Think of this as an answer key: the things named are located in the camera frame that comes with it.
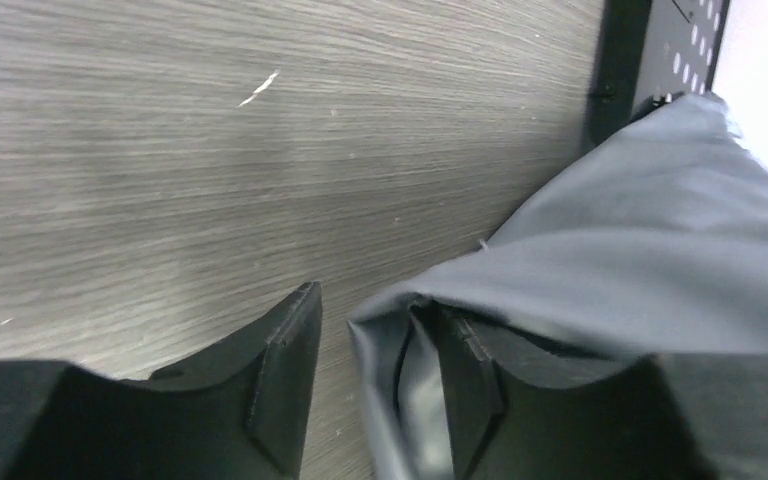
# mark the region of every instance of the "white speck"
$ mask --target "white speck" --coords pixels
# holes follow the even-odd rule
[[[266,81],[263,82],[263,84],[261,86],[257,87],[254,90],[254,93],[252,93],[252,96],[247,98],[247,99],[245,99],[245,100],[243,100],[242,102],[240,102],[240,104],[237,105],[237,108],[240,108],[243,105],[247,105],[247,104],[251,103],[252,100],[257,98],[257,94],[258,93],[266,90],[267,88],[269,88],[270,85],[272,85],[272,82],[275,81],[275,77],[277,77],[279,73],[281,73],[281,70],[275,70],[274,72],[272,72],[272,75],[270,75],[269,78],[267,78]]]

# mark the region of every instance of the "wooden surface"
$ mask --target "wooden surface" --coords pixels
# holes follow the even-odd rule
[[[367,478],[346,313],[574,159],[601,3],[0,0],[0,357],[140,377],[319,279],[303,477]]]

